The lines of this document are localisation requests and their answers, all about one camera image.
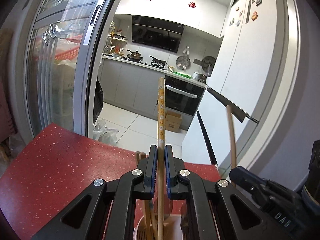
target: white refrigerator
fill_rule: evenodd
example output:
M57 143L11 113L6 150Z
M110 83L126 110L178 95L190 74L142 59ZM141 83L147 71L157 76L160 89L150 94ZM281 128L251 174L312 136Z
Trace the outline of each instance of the white refrigerator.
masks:
M236 114L233 121L237 158L244 154L278 75L284 44L283 8L283 0L238 0L231 7L217 61L207 79L209 88L182 143L184 161L211 164L211 145L219 168L230 168L227 104L241 113L242 118Z

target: black refrigerator handle recess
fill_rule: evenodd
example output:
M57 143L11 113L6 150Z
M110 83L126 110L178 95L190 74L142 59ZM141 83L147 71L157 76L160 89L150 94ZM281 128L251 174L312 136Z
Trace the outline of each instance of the black refrigerator handle recess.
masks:
M210 162L211 162L212 165L216 165L217 164L217 160L216 160L216 157L214 155L214 152L213 152L210 140L209 140L208 133L207 133L205 127L204 127L204 123L202 121L202 118L201 118L201 115L200 115L199 111L197 111L197 117L198 117L198 120L199 120L199 124L200 124L200 127L201 127L201 131L202 131L202 135L203 135L203 138L204 138L204 141L205 141L205 145L206 145L207 150L208 150L208 154L209 154L209 157L210 157Z

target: black garbage bag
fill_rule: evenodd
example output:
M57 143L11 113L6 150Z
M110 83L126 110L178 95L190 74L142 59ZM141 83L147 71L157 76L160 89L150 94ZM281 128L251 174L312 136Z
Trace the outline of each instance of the black garbage bag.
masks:
M94 103L93 103L93 124L96 122L99 114L101 113L103 106L103 91L100 85L99 80L97 79L96 83L96 92L94 94Z

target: oven door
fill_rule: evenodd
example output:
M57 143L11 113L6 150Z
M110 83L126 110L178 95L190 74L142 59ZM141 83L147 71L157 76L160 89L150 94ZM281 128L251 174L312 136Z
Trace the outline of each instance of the oven door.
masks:
M196 113L200 99L196 94L185 92L169 84L165 85L165 107L167 108L193 116Z

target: red table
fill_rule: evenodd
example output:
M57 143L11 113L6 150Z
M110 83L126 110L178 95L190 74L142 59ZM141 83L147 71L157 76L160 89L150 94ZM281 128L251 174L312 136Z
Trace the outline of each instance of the red table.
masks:
M213 165L185 166L203 179L220 178ZM135 168L133 152L51 124L0 178L0 208L21 240L29 240L93 180L119 179ZM173 213L180 213L179 205ZM136 222L141 216L138 205Z

